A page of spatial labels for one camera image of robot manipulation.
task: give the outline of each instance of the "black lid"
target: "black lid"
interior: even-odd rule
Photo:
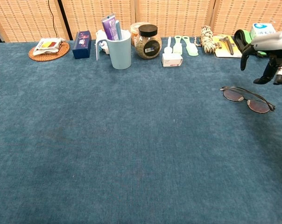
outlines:
[[[139,35],[141,36],[155,36],[158,34],[158,27],[151,24],[139,26]]]

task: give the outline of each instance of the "woven screen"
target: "woven screen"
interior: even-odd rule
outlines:
[[[115,13],[121,29],[130,30],[135,23],[134,0],[62,0],[72,38],[78,31],[89,30],[92,39],[103,29],[101,19]]]
[[[256,22],[272,23],[276,31],[282,31],[282,0],[216,0],[212,21],[215,34],[250,31]]]
[[[58,37],[66,38],[53,0],[50,7]],[[0,33],[6,42],[56,37],[48,0],[0,0]]]
[[[137,21],[158,27],[161,37],[200,35],[210,23],[214,0],[137,0]]]

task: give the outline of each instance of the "sunglasses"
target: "sunglasses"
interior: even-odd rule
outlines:
[[[275,106],[269,103],[265,98],[243,88],[224,86],[220,90],[223,91],[223,96],[230,101],[239,102],[245,99],[247,101],[248,107],[254,112],[267,113],[269,111],[274,111],[275,109]],[[240,92],[253,94],[259,99],[246,99],[242,94],[240,94]]]

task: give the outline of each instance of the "tissue box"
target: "tissue box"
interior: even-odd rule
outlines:
[[[183,62],[183,57],[180,54],[165,54],[162,55],[163,67],[175,67],[180,66]]]
[[[253,40],[256,36],[263,36],[267,34],[276,33],[271,23],[254,23],[251,28],[251,39]]]
[[[75,59],[86,58],[90,56],[91,34],[89,31],[77,32],[75,45],[72,50]]]

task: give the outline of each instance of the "snack packet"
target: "snack packet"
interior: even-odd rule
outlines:
[[[61,43],[64,41],[63,38],[42,38],[35,47],[33,55],[57,53]]]

